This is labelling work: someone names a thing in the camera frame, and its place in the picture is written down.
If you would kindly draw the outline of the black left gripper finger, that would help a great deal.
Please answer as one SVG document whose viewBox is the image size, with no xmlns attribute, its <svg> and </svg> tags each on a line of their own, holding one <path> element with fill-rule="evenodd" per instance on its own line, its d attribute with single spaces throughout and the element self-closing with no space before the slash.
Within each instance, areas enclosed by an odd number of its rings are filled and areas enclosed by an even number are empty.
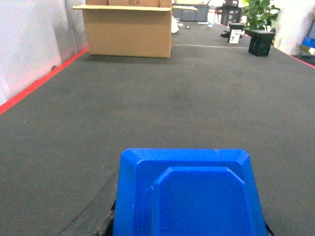
<svg viewBox="0 0 315 236">
<path fill-rule="evenodd" d="M 92 201 L 62 229 L 59 236 L 104 236 L 113 222 L 117 197 L 118 171 L 115 170 Z"/>
</svg>

